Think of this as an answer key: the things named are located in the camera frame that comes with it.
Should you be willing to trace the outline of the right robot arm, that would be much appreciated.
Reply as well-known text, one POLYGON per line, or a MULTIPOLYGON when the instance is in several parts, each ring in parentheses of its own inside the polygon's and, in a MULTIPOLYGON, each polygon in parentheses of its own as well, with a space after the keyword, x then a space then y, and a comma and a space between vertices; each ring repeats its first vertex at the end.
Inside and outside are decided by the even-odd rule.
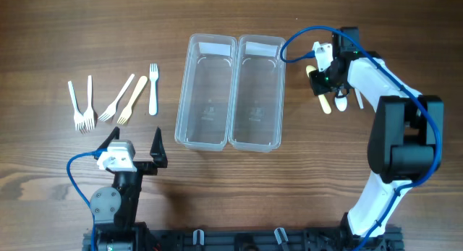
POLYGON ((366 242, 384 235, 403 197, 441 165, 444 104, 406 85, 376 52, 366 51, 357 28, 331 33, 331 43, 315 42, 306 55, 317 62, 307 68, 314 94, 335 92, 342 100, 356 90, 375 112, 367 148, 370 176, 345 216, 350 238, 366 242))

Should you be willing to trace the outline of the white slim spoon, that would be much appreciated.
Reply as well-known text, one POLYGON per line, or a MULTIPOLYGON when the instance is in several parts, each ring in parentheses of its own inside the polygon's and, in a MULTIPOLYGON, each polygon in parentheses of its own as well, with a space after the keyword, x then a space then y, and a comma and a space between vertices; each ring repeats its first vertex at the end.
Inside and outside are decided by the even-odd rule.
POLYGON ((361 92, 357 88, 354 89, 354 92, 355 92, 357 103, 358 103, 360 109, 364 109, 364 104, 363 104, 361 92))

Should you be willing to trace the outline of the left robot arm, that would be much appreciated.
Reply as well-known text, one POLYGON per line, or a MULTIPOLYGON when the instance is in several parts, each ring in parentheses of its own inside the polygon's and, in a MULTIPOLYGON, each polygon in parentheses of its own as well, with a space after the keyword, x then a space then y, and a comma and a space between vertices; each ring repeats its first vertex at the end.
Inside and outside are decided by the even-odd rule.
POLYGON ((100 169, 114 175, 111 186, 96 190, 90 199, 94 229, 91 250, 160 250, 161 244, 146 223, 135 221, 144 176, 155 176, 168 166, 161 129, 150 148, 150 161, 136 161, 131 141, 121 140, 115 127, 97 148, 100 169))

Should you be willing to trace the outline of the white wide-handle spoon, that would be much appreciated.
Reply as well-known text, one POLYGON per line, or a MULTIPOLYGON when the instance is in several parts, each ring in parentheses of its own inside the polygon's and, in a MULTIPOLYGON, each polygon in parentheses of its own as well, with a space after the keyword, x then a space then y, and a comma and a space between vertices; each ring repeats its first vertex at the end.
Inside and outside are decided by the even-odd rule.
POLYGON ((334 98, 334 103, 339 111, 345 111, 348 105, 347 96, 338 90, 334 98))

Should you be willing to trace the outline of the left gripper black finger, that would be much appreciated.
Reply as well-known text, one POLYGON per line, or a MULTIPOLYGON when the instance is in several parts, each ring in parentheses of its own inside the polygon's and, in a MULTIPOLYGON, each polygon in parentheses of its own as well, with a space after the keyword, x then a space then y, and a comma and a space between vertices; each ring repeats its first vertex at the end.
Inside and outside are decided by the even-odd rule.
POLYGON ((107 147, 113 140, 119 139, 119 136, 120 136, 120 128, 118 127, 113 128, 109 136, 102 142, 102 144, 97 148, 97 150, 107 149, 107 147))
POLYGON ((153 138, 153 143, 150 149, 150 156, 157 167, 168 166, 168 158, 163 146, 161 129, 159 127, 156 128, 155 136, 153 138))

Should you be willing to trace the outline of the yellow plastic spoon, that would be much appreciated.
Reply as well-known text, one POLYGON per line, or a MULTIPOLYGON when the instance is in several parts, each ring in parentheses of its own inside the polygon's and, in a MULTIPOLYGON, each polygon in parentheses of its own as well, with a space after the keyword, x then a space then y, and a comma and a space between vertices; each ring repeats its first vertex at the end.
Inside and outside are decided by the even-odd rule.
MULTIPOLYGON (((307 77, 310 78, 310 74, 314 72, 316 68, 312 65, 307 65, 306 66, 306 73, 307 77)), ((318 95, 318 99, 320 101, 321 108, 323 109, 323 112, 325 114, 330 114, 331 113, 331 107, 324 95, 318 95)))

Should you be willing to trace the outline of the light blue plastic fork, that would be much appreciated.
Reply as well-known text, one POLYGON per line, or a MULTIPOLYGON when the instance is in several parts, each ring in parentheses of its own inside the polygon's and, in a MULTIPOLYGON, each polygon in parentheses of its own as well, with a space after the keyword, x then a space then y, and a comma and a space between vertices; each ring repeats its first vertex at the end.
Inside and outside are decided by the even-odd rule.
POLYGON ((149 114, 155 116, 158 113, 157 101, 157 81, 159 79, 158 65, 152 63, 149 72, 150 79, 150 101, 149 101, 149 114))

